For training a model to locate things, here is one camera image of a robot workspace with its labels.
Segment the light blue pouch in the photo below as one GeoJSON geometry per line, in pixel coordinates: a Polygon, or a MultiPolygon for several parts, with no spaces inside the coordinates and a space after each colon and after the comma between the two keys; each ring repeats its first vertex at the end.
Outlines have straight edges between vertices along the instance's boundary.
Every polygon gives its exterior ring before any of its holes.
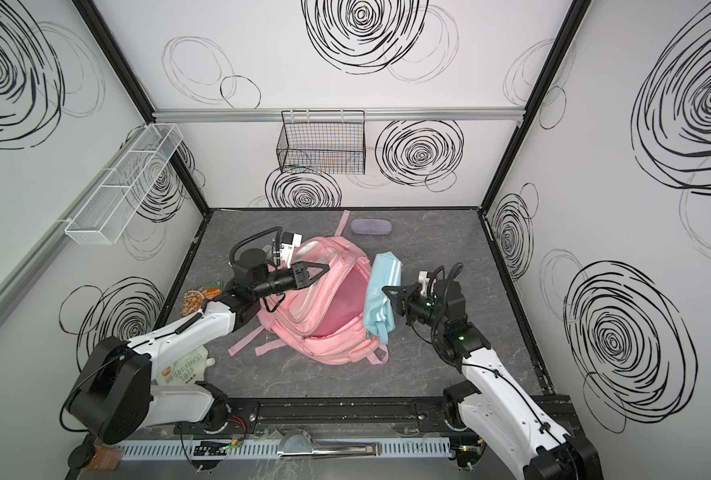
{"type": "Polygon", "coordinates": [[[389,334],[395,330],[395,313],[383,288],[400,286],[402,273],[403,262],[393,252],[375,256],[365,292],[363,326],[369,336],[377,337],[383,345],[389,344],[389,334]]]}

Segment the pink student backpack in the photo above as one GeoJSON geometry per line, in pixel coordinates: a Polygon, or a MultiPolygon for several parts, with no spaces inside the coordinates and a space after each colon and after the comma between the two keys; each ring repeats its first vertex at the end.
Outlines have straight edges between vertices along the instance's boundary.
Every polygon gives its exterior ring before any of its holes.
{"type": "Polygon", "coordinates": [[[296,242],[294,252],[283,256],[283,266],[309,261],[328,264],[330,270],[312,287],[288,292],[275,312],[260,310],[261,326],[230,348],[231,356],[267,331],[278,338],[256,348],[257,356],[289,346],[328,365],[363,359],[373,365],[387,362],[387,345],[363,324],[371,262],[361,248],[343,236],[349,216],[349,211],[343,214],[333,236],[296,242]]]}

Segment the purple glasses case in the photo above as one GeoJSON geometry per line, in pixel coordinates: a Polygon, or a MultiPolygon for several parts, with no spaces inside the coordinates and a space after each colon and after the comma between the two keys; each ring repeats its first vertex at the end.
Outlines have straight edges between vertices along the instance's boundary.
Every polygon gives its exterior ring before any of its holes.
{"type": "Polygon", "coordinates": [[[393,224],[385,219],[355,219],[351,222],[351,232],[357,235],[387,236],[393,232],[393,224]]]}

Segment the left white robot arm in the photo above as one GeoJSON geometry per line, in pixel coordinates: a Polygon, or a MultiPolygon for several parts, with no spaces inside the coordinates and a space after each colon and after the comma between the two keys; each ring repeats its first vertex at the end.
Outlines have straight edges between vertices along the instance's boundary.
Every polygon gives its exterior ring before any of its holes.
{"type": "Polygon", "coordinates": [[[193,350],[227,336],[254,319],[271,297],[315,285],[329,265],[294,261],[296,234],[273,227],[236,244],[229,255],[233,277],[225,290],[192,314],[150,333],[100,341],[61,407],[81,430],[117,444],[136,431],[164,424],[195,424],[221,432],[233,415],[219,388],[196,381],[169,385],[157,377],[193,350]]]}

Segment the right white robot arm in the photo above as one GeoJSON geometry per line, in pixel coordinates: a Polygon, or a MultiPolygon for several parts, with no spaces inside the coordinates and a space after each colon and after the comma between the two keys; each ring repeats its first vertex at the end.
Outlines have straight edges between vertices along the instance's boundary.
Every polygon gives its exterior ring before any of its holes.
{"type": "Polygon", "coordinates": [[[471,430],[517,479],[601,479],[601,458],[585,436],[569,433],[515,381],[491,342],[467,316],[457,263],[426,284],[383,286],[397,317],[431,328],[429,342],[463,382],[445,390],[447,423],[471,430]]]}

